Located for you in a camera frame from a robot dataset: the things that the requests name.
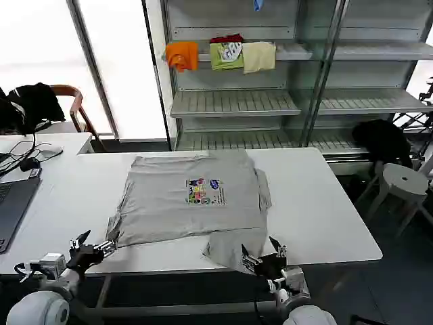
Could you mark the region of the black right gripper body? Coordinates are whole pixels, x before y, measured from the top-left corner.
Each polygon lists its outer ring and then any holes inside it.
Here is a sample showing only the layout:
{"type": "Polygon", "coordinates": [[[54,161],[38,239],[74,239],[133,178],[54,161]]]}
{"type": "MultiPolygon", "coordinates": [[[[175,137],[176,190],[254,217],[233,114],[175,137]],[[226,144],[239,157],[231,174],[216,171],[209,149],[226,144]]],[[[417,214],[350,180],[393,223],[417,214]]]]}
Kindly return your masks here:
{"type": "Polygon", "coordinates": [[[254,273],[265,278],[281,278],[281,271],[287,266],[287,258],[277,253],[263,255],[260,262],[254,266],[254,273]]]}

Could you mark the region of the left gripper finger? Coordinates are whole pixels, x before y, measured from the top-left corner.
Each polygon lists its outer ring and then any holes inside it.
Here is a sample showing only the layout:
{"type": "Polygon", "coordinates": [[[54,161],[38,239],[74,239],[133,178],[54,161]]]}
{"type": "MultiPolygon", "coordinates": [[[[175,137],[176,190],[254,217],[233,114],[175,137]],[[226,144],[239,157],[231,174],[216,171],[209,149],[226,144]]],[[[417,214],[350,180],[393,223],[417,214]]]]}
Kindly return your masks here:
{"type": "Polygon", "coordinates": [[[93,250],[103,258],[109,257],[117,250],[117,242],[114,240],[106,240],[101,244],[93,246],[93,250]]]}
{"type": "Polygon", "coordinates": [[[90,230],[78,235],[77,238],[72,239],[70,241],[70,250],[78,250],[85,242],[85,240],[87,239],[87,237],[89,236],[89,234],[91,233],[90,230]]]}

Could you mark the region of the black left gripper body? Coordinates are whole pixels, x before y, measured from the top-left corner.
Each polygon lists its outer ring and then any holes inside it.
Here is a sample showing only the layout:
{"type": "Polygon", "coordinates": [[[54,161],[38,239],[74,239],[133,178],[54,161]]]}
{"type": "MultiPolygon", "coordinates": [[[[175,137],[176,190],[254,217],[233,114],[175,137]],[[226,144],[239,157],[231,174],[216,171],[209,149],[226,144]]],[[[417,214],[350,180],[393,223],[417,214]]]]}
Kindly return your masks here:
{"type": "Polygon", "coordinates": [[[91,244],[81,245],[69,250],[70,260],[66,267],[74,271],[87,271],[92,265],[102,262],[104,253],[91,244]]]}

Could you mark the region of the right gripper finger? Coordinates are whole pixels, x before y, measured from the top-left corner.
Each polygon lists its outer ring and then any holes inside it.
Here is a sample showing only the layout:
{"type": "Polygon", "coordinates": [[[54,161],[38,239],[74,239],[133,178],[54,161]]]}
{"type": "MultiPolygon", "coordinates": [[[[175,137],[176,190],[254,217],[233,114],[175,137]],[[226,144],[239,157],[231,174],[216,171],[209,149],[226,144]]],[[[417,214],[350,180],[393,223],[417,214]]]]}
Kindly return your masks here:
{"type": "Polygon", "coordinates": [[[277,257],[287,257],[287,246],[279,243],[278,240],[269,236],[269,240],[277,253],[277,257]]]}
{"type": "Polygon", "coordinates": [[[252,256],[242,244],[242,264],[249,271],[254,271],[261,264],[261,259],[252,256]]]}

